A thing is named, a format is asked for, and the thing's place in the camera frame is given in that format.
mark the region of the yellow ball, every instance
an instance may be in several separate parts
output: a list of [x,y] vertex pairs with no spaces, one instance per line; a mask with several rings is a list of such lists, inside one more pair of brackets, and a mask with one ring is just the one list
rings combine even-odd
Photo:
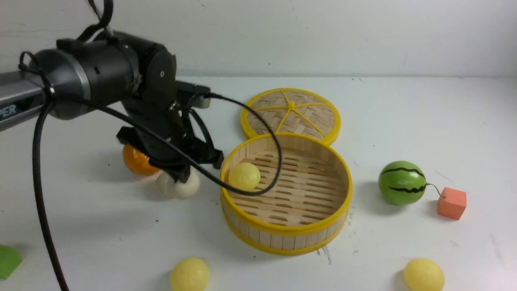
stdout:
[[260,171],[254,164],[241,163],[228,173],[228,183],[235,188],[251,191],[259,184],[260,177]]
[[203,291],[210,279],[205,262],[199,258],[180,261],[169,278],[171,291]]
[[407,263],[404,280],[411,291],[442,291],[445,285],[440,266],[425,258],[413,259]]

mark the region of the orange foam cube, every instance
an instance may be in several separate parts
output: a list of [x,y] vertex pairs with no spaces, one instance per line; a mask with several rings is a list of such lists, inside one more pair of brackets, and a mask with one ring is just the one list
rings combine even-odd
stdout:
[[438,214],[459,220],[467,208],[467,193],[445,187],[438,199]]

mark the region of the bamboo steamer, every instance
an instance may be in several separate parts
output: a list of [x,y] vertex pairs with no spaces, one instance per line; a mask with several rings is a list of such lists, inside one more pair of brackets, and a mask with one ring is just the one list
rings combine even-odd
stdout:
[[[280,179],[259,196],[221,188],[221,207],[232,232],[261,251],[301,255],[322,248],[341,231],[352,201],[352,178],[345,161],[321,141],[279,133],[284,161]],[[278,153],[271,136],[261,135],[237,147],[224,162],[221,179],[239,163],[261,172],[257,190],[275,176]]]
[[[341,129],[338,110],[320,95],[296,88],[278,88],[259,93],[247,105],[264,118],[275,133],[295,133],[332,144]],[[264,124],[248,110],[240,115],[244,135],[268,134]]]

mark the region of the orange ball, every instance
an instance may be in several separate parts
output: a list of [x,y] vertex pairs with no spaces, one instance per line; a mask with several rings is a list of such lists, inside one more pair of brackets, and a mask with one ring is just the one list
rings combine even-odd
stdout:
[[126,167],[139,175],[148,176],[155,174],[160,170],[149,164],[148,156],[128,144],[124,145],[124,148],[122,149],[122,158],[124,159]]

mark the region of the watermelon stem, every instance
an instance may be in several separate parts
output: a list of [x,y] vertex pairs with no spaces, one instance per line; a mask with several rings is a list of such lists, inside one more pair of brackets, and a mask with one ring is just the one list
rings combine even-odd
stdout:
[[426,186],[429,186],[429,185],[433,186],[433,187],[436,189],[436,191],[438,192],[438,195],[439,195],[440,197],[445,198],[445,196],[443,196],[443,195],[440,193],[440,190],[438,190],[438,187],[436,187],[434,184],[426,183],[425,185],[426,185]]

